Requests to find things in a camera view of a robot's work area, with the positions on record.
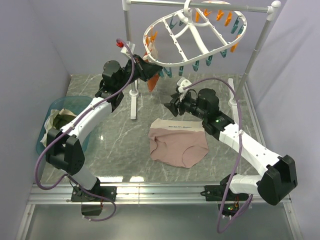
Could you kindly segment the orange underwear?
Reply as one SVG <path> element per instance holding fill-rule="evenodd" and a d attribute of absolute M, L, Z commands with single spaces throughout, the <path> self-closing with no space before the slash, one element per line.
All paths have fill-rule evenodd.
<path fill-rule="evenodd" d="M 148 50 L 150 51 L 151 55 L 153 58 L 157 59 L 158 58 L 158 50 L 156 49 L 156 45 L 155 45 L 155 42 L 154 41 L 151 41 L 151 38 L 148 37 L 147 38 L 147 46 L 148 46 Z M 147 81 L 147 87 L 148 87 L 148 91 L 151 93 L 154 88 L 156 87 L 156 84 L 159 80 L 159 75 L 158 74 L 155 74 L 152 78 L 150 78 L 148 81 Z"/>

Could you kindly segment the pink underwear white waistband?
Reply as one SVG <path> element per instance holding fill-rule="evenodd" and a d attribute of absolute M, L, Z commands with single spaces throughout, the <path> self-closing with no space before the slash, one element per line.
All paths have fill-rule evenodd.
<path fill-rule="evenodd" d="M 209 153 L 200 121 L 158 118 L 151 124 L 148 138 L 151 159 L 173 167 L 189 169 Z"/>

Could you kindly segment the white oval clip hanger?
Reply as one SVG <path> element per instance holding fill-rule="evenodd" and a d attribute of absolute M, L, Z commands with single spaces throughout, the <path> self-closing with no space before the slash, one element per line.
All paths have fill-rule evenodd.
<path fill-rule="evenodd" d="M 144 32 L 143 44 L 146 55 L 144 60 L 148 60 L 150 63 L 157 64 L 162 67 L 163 71 L 170 77 L 172 75 L 172 68 L 179 68 L 178 75 L 182 76 L 184 66 L 191 64 L 193 70 L 196 72 L 199 70 L 200 60 L 205 60 L 205 64 L 209 67 L 213 60 L 213 55 L 220 53 L 223 58 L 226 57 L 227 52 L 234 52 L 238 46 L 239 41 L 243 38 L 247 31 L 247 19 L 240 12 L 236 10 L 230 10 L 224 26 L 227 27 L 233 15 L 236 15 L 235 22 L 231 29 L 231 33 L 237 33 L 233 41 L 226 41 L 223 35 L 217 30 L 216 26 L 209 20 L 208 16 L 211 14 L 206 8 L 202 11 L 198 7 L 191 7 L 191 0 L 186 0 L 183 4 L 183 9 L 173 12 L 169 15 L 163 16 L 153 22 Z M 159 60 L 155 40 L 157 33 L 153 33 L 154 27 L 159 24 L 163 24 L 167 30 L 172 43 L 176 47 L 181 59 L 177 62 L 163 62 Z M 216 37 L 222 46 L 209 50 L 198 31 L 199 28 L 208 28 L 213 36 Z M 181 38 L 186 32 L 190 32 L 196 46 L 198 47 L 200 54 L 194 57 L 187 57 L 182 49 L 179 38 Z"/>

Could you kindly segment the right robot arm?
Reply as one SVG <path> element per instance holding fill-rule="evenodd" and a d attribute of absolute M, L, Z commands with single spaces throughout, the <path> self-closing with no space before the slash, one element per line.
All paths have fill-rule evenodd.
<path fill-rule="evenodd" d="M 190 90 L 176 92 L 164 106 L 174 116 L 189 113 L 201 119 L 205 132 L 240 153 L 257 170 L 257 175 L 226 177 L 230 182 L 220 187 L 224 199 L 231 200 L 237 194 L 259 195 L 266 203 L 277 205 L 298 185 L 295 160 L 267 149 L 245 133 L 220 110 L 219 102 L 213 89 L 204 88 L 196 98 L 192 98 Z"/>

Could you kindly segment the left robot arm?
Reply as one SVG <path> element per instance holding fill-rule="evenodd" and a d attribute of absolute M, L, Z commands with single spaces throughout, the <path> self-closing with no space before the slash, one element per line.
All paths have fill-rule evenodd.
<path fill-rule="evenodd" d="M 89 201 L 96 201 L 103 193 L 100 180 L 84 166 L 84 140 L 105 116 L 120 105 L 127 85 L 137 79 L 147 82 L 161 71 L 161 66 L 149 63 L 137 54 L 124 67 L 116 60 L 106 62 L 99 89 L 91 103 L 71 122 L 48 131 L 46 162 L 74 180 L 76 188 Z"/>

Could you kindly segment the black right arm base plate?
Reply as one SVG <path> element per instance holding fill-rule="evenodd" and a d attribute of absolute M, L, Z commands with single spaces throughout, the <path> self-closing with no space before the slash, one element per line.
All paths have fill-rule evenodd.
<path fill-rule="evenodd" d="M 221 185 L 205 185 L 204 191 L 200 193 L 201 196 L 205 197 L 207 202 L 222 201 L 225 193 L 225 188 Z M 236 198 L 241 198 L 239 194 L 233 193 L 228 190 L 225 200 L 234 201 Z"/>

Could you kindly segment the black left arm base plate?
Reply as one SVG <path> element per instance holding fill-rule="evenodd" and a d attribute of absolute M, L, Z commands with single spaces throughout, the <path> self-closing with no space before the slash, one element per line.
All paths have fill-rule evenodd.
<path fill-rule="evenodd" d="M 72 202 L 100 202 L 115 201 L 117 195 L 116 186 L 100 186 L 97 189 L 85 190 L 81 187 L 74 186 L 71 194 Z"/>

